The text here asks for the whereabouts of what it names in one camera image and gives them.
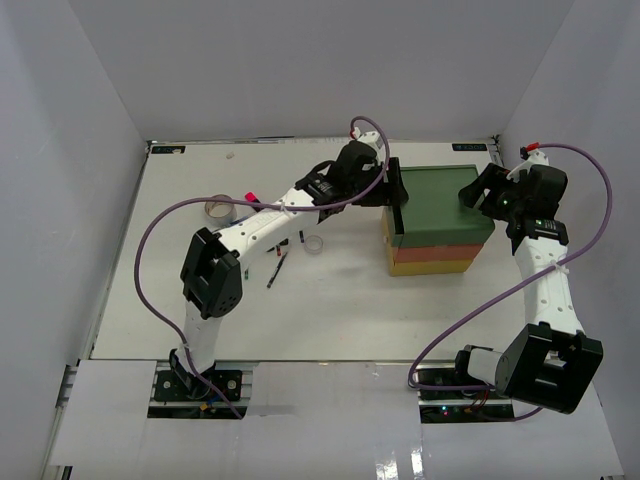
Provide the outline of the black ballpoint pen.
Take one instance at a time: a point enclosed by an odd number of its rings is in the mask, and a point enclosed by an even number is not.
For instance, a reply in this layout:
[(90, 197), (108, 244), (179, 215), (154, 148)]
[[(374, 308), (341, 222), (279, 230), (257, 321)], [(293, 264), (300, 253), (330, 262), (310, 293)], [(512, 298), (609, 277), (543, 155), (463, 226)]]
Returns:
[(279, 259), (279, 261), (278, 261), (278, 263), (277, 263), (277, 265), (275, 267), (275, 270), (274, 270), (273, 274), (271, 275), (271, 277), (268, 280), (268, 283), (266, 285), (267, 289), (271, 289), (272, 288), (275, 280), (277, 279), (277, 276), (279, 275), (279, 272), (282, 269), (282, 266), (283, 266), (283, 264), (284, 264), (284, 262), (285, 262), (285, 260), (286, 260), (286, 258), (288, 256), (288, 254), (289, 254), (289, 252), (285, 252), (285, 253), (283, 253), (281, 255), (281, 257), (280, 257), (280, 259)]

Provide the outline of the green drawer tray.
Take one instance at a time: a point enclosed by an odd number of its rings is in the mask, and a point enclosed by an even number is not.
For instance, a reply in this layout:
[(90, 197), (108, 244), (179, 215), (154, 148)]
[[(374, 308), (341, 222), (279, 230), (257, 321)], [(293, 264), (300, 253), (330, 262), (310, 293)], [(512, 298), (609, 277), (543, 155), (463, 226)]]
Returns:
[(382, 225), (387, 243), (393, 248), (400, 248), (404, 239), (401, 214), (392, 207), (385, 207), (382, 213)]

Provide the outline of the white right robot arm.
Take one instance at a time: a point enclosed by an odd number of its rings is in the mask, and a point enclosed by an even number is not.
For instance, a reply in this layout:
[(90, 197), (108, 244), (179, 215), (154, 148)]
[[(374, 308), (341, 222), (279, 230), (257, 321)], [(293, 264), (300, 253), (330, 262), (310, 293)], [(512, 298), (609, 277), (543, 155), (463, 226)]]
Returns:
[(505, 351), (468, 345), (451, 374), (453, 390), (472, 399), (487, 385), (497, 395), (571, 414), (593, 379), (604, 352), (588, 337), (569, 288), (566, 226), (555, 220), (568, 179), (554, 167), (529, 164), (517, 173), (490, 165), (458, 194), (507, 224), (512, 254), (526, 285), (525, 325)]

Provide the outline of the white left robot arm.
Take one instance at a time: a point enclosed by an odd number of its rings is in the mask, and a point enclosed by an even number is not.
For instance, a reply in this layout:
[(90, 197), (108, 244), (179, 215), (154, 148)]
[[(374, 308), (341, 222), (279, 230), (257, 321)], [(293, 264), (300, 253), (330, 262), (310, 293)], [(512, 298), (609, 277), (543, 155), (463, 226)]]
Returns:
[(360, 193), (363, 207), (400, 207), (409, 195), (399, 159), (385, 164), (379, 141), (350, 141), (335, 160), (324, 161), (276, 201), (233, 226), (192, 237), (180, 278), (186, 299), (186, 343), (171, 354), (177, 387), (199, 399), (211, 387), (215, 343), (222, 318), (238, 306), (250, 264), (283, 240), (344, 210), (342, 203)]

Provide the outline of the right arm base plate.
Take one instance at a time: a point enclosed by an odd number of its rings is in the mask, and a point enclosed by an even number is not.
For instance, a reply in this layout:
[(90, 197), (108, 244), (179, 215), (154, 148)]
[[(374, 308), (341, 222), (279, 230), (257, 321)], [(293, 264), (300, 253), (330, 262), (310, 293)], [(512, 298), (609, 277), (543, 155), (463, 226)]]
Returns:
[(422, 384), (435, 387), (453, 387), (453, 390), (420, 390), (418, 392), (418, 405), (420, 407), (461, 407), (462, 409), (475, 409), (491, 407), (512, 406), (512, 401), (499, 397), (491, 391), (475, 391), (463, 388), (463, 385), (477, 385), (478, 380), (461, 380), (453, 367), (419, 368), (415, 379)]

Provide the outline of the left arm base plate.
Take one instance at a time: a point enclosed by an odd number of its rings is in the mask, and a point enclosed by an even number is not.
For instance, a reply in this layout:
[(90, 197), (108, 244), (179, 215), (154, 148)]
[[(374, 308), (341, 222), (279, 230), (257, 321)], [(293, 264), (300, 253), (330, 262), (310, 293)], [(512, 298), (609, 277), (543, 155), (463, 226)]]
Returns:
[[(241, 370), (215, 370), (212, 373), (205, 374), (205, 377), (228, 400), (232, 402), (240, 400), (243, 380), (243, 372)], [(175, 372), (160, 370), (156, 375), (151, 398), (156, 402), (187, 402), (211, 399), (215, 396), (216, 393), (200, 380), (196, 380), (195, 386), (190, 389), (185, 386)]]

